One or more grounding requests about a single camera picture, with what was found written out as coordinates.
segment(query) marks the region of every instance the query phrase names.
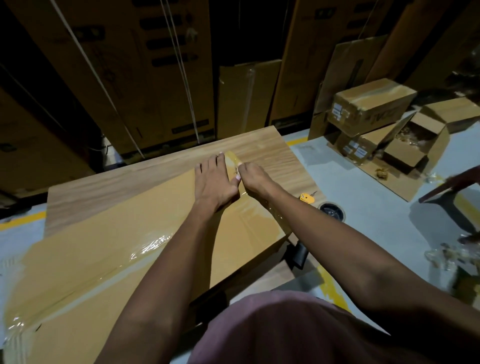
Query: yellow floor line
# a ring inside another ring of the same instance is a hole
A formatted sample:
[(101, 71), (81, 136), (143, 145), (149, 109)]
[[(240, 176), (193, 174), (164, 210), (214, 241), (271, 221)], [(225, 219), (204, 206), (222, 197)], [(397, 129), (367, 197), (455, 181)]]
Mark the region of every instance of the yellow floor line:
[(12, 220), (9, 222), (0, 223), (0, 231), (14, 228), (15, 226), (20, 226), (23, 224), (28, 224), (29, 222), (32, 222), (32, 221), (37, 221), (37, 220), (40, 220), (41, 218), (45, 218), (45, 216), (47, 216), (47, 212), (40, 211), (40, 212), (37, 212), (36, 214), (24, 216), (22, 218), (16, 218), (15, 220)]
[(287, 145), (288, 146), (294, 146), (295, 144), (305, 143), (306, 141), (308, 141), (308, 137), (304, 136), (303, 138), (290, 140), (289, 142), (287, 142)]
[(318, 266), (317, 270), (323, 279), (323, 283), (319, 287), (322, 290), (324, 296), (330, 299), (334, 305), (343, 308), (344, 310), (351, 313), (350, 309), (348, 308), (348, 304), (345, 301), (345, 298), (343, 298), (342, 293), (337, 292), (335, 287), (335, 281), (330, 275), (330, 273), (328, 273), (322, 266)]

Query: person's right arm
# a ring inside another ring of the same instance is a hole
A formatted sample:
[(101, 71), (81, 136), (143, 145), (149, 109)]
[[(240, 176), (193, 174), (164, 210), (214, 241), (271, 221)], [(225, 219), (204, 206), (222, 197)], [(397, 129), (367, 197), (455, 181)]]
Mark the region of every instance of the person's right arm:
[(477, 352), (479, 311), (422, 280), (365, 235), (290, 195), (258, 165), (244, 163), (238, 170), (247, 190), (267, 200), (355, 305), (399, 342), (442, 361)]

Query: gray floor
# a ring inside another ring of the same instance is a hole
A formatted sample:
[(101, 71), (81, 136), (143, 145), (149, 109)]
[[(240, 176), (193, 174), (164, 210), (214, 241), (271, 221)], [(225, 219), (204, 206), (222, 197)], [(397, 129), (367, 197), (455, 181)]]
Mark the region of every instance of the gray floor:
[[(284, 138), (291, 141), (307, 135), (308, 131), (302, 131)], [(466, 132), (452, 135), (451, 142), (434, 172), (446, 178), (479, 165), (479, 140), (479, 123)], [(436, 200), (437, 203), (420, 205), (415, 200), (408, 203), (326, 144), (324, 138), (318, 138), (292, 145), (291, 149), (327, 199), (343, 207), (347, 216), (346, 223), (374, 240), (426, 281), (441, 289), (448, 289), (453, 272), (433, 268), (425, 259), (424, 253), (432, 248), (438, 248), (441, 243), (455, 242), (461, 233), (472, 230), (472, 225), (462, 220), (454, 208), (448, 208), (450, 205), (448, 197)], [(434, 183), (424, 184), (417, 194), (417, 199), (435, 186)], [(462, 194), (480, 209), (480, 188), (477, 185), (466, 189)], [(45, 210), (45, 205), (37, 206), (29, 214), (42, 210)], [(17, 254), (41, 240), (43, 227), (44, 220), (40, 219), (0, 231), (0, 259)], [(314, 271), (279, 289), (306, 291), (329, 299), (320, 289), (321, 283), (318, 272)], [(370, 322), (348, 297), (343, 295), (352, 313)], [(0, 305), (2, 301), (3, 296), (0, 295)], [(173, 362), (184, 363), (188, 356), (187, 350)]]

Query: clear packing tape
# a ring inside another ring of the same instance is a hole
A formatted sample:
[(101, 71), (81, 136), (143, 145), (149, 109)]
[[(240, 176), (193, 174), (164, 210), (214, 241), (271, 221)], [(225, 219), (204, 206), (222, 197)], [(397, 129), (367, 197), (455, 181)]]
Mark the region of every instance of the clear packing tape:
[[(226, 153), (230, 178), (239, 162)], [(239, 189), (207, 229), (192, 299), (289, 234), (242, 183)], [(192, 169), (3, 261), (5, 362), (93, 363), (194, 200)]]

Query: another person's arm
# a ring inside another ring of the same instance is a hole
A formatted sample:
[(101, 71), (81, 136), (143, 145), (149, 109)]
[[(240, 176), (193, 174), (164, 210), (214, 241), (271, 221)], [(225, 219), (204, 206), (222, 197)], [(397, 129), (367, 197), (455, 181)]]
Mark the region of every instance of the another person's arm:
[(422, 280), (365, 235), (290, 195), (258, 165), (242, 164), (239, 172), (245, 187), (277, 209), (355, 305), (398, 341), (435, 359), (478, 350), (480, 312)]
[(195, 203), (184, 223), (133, 292), (96, 364), (168, 363), (177, 345), (192, 291), (195, 259), (207, 224), (238, 193), (225, 156), (195, 167)]

